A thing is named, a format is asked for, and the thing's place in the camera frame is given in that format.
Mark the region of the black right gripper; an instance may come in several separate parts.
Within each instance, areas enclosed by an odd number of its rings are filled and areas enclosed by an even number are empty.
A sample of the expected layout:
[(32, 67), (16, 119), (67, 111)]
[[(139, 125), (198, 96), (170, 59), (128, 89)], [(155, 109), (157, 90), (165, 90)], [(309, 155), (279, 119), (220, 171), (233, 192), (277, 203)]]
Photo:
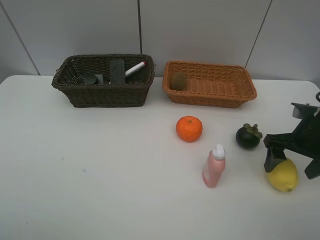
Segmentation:
[(320, 176), (320, 115), (311, 114), (301, 120), (291, 133), (267, 134), (263, 140), (267, 148), (264, 170), (270, 173), (285, 162), (284, 150), (290, 150), (313, 160), (305, 168), (308, 179)]

